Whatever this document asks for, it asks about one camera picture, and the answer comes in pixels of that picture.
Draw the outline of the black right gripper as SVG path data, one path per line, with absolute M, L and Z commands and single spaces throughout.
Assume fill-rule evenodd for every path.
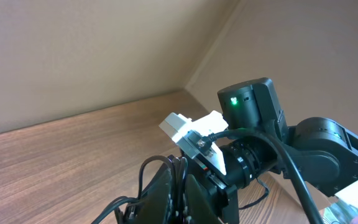
M 185 223 L 239 223 L 237 190 L 240 188 L 240 163 L 230 151 L 223 151 L 226 175 L 222 175 L 201 155 L 188 159 L 185 184 Z M 143 203 L 135 207 L 128 223 L 163 224 L 171 215 L 172 177 L 165 164 L 142 191 Z

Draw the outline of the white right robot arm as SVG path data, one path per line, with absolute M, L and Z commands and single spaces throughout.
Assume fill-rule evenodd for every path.
M 217 139 L 232 139 L 224 150 L 243 172 L 283 174 L 291 180 L 308 220 L 321 223 L 306 184 L 331 197 L 354 183 L 358 136 L 328 118 L 312 117 L 288 126 L 269 78 L 226 87 L 218 91 L 218 98 L 228 126 L 205 137 L 191 133 L 197 150 L 206 152 Z

